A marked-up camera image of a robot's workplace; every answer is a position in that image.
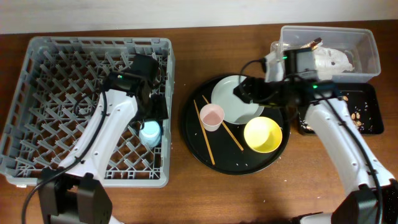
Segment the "wooden chopstick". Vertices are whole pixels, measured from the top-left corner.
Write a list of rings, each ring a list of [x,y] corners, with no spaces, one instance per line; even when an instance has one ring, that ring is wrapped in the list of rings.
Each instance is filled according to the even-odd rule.
[[[193,100],[193,103],[194,103],[195,111],[196,111],[196,114],[197,114],[197,117],[198,117],[198,120],[199,120],[199,123],[200,123],[201,130],[202,130],[202,133],[203,133],[203,137],[204,137],[204,140],[205,140],[205,143],[206,143],[206,147],[207,147],[210,159],[211,159],[212,166],[215,166],[215,160],[214,160],[214,157],[213,157],[213,153],[211,151],[210,144],[208,142],[206,131],[204,129],[203,123],[202,123],[201,118],[200,118],[200,112],[198,110],[197,103],[196,103],[195,100]]]
[[[205,98],[204,95],[202,95],[203,99],[205,100],[205,102],[207,104],[210,104],[209,101]],[[225,124],[224,121],[221,122],[221,124],[223,125],[223,127],[225,128],[225,130],[228,132],[228,134],[231,136],[232,140],[236,143],[236,145],[240,148],[241,151],[244,151],[244,148],[242,147],[242,145],[239,143],[239,141],[236,139],[236,137],[234,136],[234,134],[231,132],[231,130],[229,129],[229,127]]]

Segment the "pink plastic cup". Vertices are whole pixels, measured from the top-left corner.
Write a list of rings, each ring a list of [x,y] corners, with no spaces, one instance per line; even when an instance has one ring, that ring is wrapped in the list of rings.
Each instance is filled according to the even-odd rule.
[[[224,120],[224,110],[216,104],[207,104],[200,110],[200,120],[206,131],[216,131]]]

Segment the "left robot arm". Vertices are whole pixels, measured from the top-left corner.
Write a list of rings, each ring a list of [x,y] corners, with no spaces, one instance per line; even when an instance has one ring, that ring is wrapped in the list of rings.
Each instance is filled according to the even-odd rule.
[[[21,222],[27,221],[27,208],[39,195],[44,223],[117,223],[113,204],[103,187],[108,162],[119,138],[130,123],[144,128],[151,121],[169,118],[164,96],[154,91],[164,77],[159,62],[137,54],[133,63],[112,71],[99,88],[96,108],[76,146],[57,169],[41,171],[37,185],[26,197]]]

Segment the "food scraps pile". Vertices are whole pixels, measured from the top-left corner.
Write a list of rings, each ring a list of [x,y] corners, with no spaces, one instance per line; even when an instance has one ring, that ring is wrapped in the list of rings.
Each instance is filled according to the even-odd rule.
[[[348,106],[349,114],[356,129],[361,134],[364,134],[366,131],[372,131],[373,125],[371,121],[373,115],[365,95],[363,93],[344,93],[341,98]]]

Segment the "grey round plate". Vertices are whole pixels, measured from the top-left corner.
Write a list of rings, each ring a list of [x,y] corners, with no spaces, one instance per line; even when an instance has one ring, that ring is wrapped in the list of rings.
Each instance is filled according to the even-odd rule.
[[[234,95],[238,86],[239,75],[231,75],[220,80],[211,93],[211,102],[224,110],[224,121],[231,124],[246,124],[261,115],[263,106],[255,103],[244,103]]]

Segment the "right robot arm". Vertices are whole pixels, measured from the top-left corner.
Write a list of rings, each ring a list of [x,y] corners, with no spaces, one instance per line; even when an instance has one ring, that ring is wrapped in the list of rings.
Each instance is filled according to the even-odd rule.
[[[338,170],[346,198],[332,213],[309,213],[292,223],[397,223],[397,180],[379,162],[354,125],[348,106],[331,80],[318,76],[310,47],[258,60],[265,78],[240,73],[233,93],[245,103],[269,108],[305,107],[305,119]]]

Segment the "yellow plastic bowl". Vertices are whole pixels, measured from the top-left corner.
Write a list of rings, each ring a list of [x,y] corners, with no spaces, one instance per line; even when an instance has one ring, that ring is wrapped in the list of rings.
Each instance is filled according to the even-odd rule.
[[[253,118],[244,127],[244,140],[254,152],[271,153],[282,143],[282,129],[268,117]]]

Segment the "gold foil wrapper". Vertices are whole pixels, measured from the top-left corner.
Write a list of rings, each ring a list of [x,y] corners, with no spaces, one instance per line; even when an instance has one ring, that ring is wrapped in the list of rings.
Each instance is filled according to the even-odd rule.
[[[319,48],[321,45],[323,45],[323,40],[322,40],[322,38],[318,37],[315,40],[301,46],[300,49],[313,51],[313,50]]]

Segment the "white paper napkin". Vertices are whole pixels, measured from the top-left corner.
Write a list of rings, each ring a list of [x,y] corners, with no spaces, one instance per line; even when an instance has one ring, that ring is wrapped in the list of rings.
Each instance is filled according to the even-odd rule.
[[[352,72],[354,66],[342,51],[318,47],[313,51],[315,68],[320,80],[331,80],[333,75],[341,75],[343,72]]]

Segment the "blue plastic cup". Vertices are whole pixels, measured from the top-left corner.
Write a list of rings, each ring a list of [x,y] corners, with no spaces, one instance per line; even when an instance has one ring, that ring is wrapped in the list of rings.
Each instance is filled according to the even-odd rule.
[[[162,131],[156,121],[144,122],[139,130],[139,139],[141,143],[149,149],[156,147],[161,142]]]

